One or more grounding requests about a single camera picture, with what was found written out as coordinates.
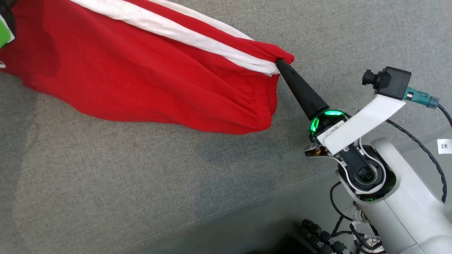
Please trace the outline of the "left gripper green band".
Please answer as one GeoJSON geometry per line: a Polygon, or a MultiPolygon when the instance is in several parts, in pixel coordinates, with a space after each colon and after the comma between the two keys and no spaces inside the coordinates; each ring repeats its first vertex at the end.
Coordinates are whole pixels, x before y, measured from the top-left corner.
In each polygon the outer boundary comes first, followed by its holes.
{"type": "Polygon", "coordinates": [[[4,48],[16,39],[16,18],[0,17],[0,48],[4,48]]]}

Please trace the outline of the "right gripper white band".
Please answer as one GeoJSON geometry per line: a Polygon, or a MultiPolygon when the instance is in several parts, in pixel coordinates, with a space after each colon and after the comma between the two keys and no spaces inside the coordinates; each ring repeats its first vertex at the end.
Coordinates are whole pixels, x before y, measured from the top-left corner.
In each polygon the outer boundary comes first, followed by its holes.
{"type": "Polygon", "coordinates": [[[326,157],[341,166],[369,166],[373,159],[361,144],[361,138],[402,109],[406,102],[375,95],[364,108],[350,116],[342,110],[329,108],[326,101],[284,59],[276,67],[295,96],[304,114],[311,121],[311,145],[304,148],[306,157],[326,157]]]}

